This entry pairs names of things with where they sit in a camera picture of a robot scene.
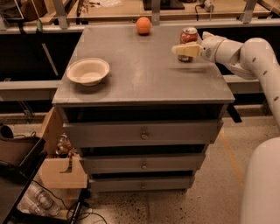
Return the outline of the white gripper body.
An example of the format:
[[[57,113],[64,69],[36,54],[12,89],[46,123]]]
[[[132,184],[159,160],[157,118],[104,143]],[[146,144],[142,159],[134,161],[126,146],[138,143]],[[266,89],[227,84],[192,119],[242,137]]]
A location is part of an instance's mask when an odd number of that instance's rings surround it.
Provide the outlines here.
[[[225,40],[225,38],[215,35],[204,37],[201,41],[202,59],[210,62],[220,62],[221,56],[219,55],[219,50],[221,43]]]

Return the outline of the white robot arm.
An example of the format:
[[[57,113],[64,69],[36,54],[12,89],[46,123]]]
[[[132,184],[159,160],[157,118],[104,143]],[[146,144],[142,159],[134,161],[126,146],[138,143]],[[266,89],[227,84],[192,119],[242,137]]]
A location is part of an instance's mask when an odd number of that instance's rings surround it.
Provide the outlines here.
[[[280,65],[263,38],[234,41],[205,31],[200,42],[175,45],[175,55],[220,63],[245,80],[257,80],[280,129]],[[280,137],[259,144],[248,162],[239,224],[280,224]]]

